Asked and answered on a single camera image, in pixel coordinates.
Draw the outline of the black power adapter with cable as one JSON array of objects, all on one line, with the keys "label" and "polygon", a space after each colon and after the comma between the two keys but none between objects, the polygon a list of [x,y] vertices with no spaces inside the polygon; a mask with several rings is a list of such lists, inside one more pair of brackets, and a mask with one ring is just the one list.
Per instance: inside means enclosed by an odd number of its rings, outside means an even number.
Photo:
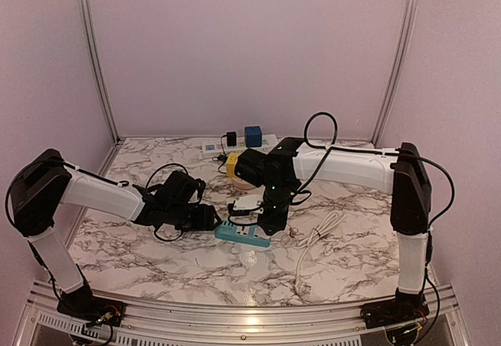
[{"label": "black power adapter with cable", "polygon": [[212,160],[214,162],[219,162],[221,164],[224,164],[229,156],[229,153],[227,152],[227,149],[235,147],[237,144],[237,134],[235,131],[231,132],[226,132],[221,138],[220,138],[220,144],[221,144],[221,150],[222,152],[217,155],[216,157],[213,157]]}]

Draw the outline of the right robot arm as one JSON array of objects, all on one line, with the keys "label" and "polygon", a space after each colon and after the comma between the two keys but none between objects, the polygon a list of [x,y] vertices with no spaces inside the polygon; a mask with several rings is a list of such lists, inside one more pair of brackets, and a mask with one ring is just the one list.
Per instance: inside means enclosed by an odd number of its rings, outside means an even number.
[{"label": "right robot arm", "polygon": [[[451,200],[431,216],[432,185],[426,166],[439,170],[449,182]],[[258,207],[257,226],[269,236],[283,231],[297,197],[308,194],[315,180],[363,186],[391,195],[391,227],[398,237],[399,278],[396,298],[387,313],[403,321],[418,308],[427,282],[433,253],[432,225],[452,207],[456,187],[440,164],[422,157],[416,146],[404,142],[398,148],[355,149],[319,145],[308,132],[287,137],[268,153],[248,148],[234,168],[237,178],[264,189]]]}]

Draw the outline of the pink round power socket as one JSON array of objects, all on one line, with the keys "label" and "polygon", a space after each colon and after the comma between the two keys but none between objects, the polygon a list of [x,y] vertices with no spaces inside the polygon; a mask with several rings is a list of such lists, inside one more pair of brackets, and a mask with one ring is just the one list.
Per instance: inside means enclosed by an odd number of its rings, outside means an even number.
[{"label": "pink round power socket", "polygon": [[237,189],[240,189],[242,191],[248,191],[248,190],[255,189],[254,185],[242,180],[241,178],[234,177],[234,178],[231,178],[231,180],[232,180],[232,184]]}]

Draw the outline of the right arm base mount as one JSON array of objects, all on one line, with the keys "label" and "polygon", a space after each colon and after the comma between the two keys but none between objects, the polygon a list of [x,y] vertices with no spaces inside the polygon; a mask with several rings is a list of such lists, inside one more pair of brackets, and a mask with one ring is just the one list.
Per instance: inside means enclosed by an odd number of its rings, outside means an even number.
[{"label": "right arm base mount", "polygon": [[424,319],[429,313],[423,291],[418,294],[405,294],[396,290],[393,298],[366,303],[360,310],[367,329]]}]

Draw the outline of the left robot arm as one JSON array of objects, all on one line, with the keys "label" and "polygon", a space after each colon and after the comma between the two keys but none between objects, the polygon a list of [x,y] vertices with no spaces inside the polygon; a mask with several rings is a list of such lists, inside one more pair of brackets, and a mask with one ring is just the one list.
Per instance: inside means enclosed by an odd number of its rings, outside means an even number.
[{"label": "left robot arm", "polygon": [[85,288],[85,276],[55,231],[54,215],[61,205],[111,214],[136,225],[159,230],[171,225],[181,234],[211,232],[222,222],[214,206],[204,204],[206,184],[180,164],[160,184],[140,186],[114,181],[65,161],[48,149],[22,168],[5,193],[5,215],[29,243],[67,303],[83,319],[99,311],[99,302]]}]

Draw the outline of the teal power strip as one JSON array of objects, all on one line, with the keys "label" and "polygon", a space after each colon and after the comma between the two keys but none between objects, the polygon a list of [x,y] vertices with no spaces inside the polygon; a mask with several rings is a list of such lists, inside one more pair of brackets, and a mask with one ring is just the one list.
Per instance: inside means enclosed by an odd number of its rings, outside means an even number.
[{"label": "teal power strip", "polygon": [[219,240],[255,247],[267,248],[271,244],[270,237],[266,236],[256,225],[238,226],[226,220],[214,230],[214,236]]}]

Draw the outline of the yellow cube power socket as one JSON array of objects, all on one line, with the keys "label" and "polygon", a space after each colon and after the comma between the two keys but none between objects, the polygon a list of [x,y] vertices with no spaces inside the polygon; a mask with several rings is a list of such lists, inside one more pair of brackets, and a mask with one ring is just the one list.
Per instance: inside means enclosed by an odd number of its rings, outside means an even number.
[{"label": "yellow cube power socket", "polygon": [[240,153],[236,153],[236,152],[231,152],[228,155],[227,160],[225,162],[226,176],[227,177],[229,177],[229,178],[236,177],[235,169],[236,169],[236,165],[237,165],[239,156],[240,156]]}]

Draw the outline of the white multicolour power strip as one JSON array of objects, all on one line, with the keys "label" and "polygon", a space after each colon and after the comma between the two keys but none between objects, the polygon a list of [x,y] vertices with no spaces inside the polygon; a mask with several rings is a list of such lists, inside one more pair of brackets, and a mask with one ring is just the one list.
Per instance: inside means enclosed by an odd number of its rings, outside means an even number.
[{"label": "white multicolour power strip", "polygon": [[[279,140],[274,134],[267,134],[262,136],[262,146],[254,148],[255,150],[267,153],[272,150],[277,144]],[[244,137],[237,138],[237,144],[235,147],[227,149],[228,153],[236,152],[242,153],[246,149],[246,144],[244,142]],[[210,158],[216,157],[222,152],[220,138],[206,139],[202,142],[201,153],[202,157]]]}]

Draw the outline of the blue cube power socket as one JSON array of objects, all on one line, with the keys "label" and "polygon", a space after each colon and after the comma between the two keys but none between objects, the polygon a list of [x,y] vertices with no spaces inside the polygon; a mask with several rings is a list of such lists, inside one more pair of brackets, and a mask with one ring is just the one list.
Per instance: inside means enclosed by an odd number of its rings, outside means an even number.
[{"label": "blue cube power socket", "polygon": [[246,126],[244,128],[244,142],[247,148],[262,146],[262,131],[259,126]]}]

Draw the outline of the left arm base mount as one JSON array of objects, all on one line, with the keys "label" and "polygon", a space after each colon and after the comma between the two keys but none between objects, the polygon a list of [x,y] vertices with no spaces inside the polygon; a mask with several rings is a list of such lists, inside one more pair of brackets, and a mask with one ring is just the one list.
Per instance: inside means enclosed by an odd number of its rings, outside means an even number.
[{"label": "left arm base mount", "polygon": [[124,316],[125,303],[104,297],[97,297],[82,271],[77,269],[83,279],[83,286],[67,294],[56,291],[56,282],[52,281],[54,294],[58,299],[57,311],[74,318],[86,320],[89,326],[109,323],[119,326]]}]

